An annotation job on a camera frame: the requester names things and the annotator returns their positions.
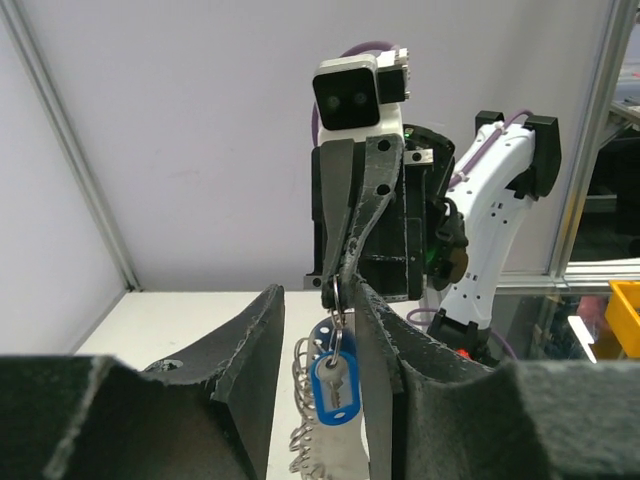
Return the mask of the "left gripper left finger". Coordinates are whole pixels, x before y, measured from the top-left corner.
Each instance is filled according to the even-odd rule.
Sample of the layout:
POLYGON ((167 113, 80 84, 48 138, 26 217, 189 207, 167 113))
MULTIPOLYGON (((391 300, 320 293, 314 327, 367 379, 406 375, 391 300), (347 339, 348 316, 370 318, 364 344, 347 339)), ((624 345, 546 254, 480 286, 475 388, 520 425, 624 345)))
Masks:
POLYGON ((279 285, 189 346, 1 360, 5 479, 263 479, 284 334, 279 285))

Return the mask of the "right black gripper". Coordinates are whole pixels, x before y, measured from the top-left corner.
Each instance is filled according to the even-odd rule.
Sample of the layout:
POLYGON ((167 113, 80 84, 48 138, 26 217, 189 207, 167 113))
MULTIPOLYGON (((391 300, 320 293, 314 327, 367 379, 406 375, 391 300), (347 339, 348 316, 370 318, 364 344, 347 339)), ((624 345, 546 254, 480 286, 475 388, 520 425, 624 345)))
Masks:
POLYGON ((353 306, 358 270, 389 302, 420 299, 424 280, 437 291, 456 282, 455 145, 407 135, 402 165, 403 152, 399 134, 320 146, 324 308, 353 306))

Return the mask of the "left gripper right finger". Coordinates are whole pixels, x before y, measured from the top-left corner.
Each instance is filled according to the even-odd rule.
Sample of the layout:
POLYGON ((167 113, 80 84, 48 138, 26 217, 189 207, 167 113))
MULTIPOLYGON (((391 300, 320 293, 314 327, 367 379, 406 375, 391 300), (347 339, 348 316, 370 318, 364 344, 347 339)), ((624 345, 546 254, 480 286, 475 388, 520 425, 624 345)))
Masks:
POLYGON ((374 479, 635 479, 633 361, 467 359, 354 291, 374 479))

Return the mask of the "blue key tag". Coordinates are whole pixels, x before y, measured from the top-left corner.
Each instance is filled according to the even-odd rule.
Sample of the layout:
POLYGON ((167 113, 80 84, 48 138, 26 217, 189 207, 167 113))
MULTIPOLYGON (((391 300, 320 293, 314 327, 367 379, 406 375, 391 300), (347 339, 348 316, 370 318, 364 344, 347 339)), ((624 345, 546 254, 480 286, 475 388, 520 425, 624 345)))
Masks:
POLYGON ((310 370, 314 405, 319 422, 340 426, 360 412, 361 399, 356 359, 347 352, 322 354, 310 370))

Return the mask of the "red silver carabiner keyring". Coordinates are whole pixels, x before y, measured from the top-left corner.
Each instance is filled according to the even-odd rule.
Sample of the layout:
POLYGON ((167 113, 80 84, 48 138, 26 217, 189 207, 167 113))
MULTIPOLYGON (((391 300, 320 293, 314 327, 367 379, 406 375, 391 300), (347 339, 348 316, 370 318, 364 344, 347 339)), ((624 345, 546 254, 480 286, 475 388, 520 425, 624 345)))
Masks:
POLYGON ((328 317, 294 346, 294 403, 289 472, 301 479, 368 479, 354 310, 348 285, 334 276, 328 317))

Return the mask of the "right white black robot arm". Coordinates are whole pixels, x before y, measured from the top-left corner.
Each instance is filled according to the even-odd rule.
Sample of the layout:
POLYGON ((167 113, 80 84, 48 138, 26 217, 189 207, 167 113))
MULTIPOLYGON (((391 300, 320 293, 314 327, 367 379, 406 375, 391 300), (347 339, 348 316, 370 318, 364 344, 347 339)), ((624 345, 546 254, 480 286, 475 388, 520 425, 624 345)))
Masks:
POLYGON ((312 279, 329 313, 316 357, 350 354, 355 284, 384 300, 443 293, 425 325, 459 355, 491 364, 492 305, 517 231, 561 164, 559 121, 528 110, 482 111, 461 157, 417 125, 314 148, 312 279))

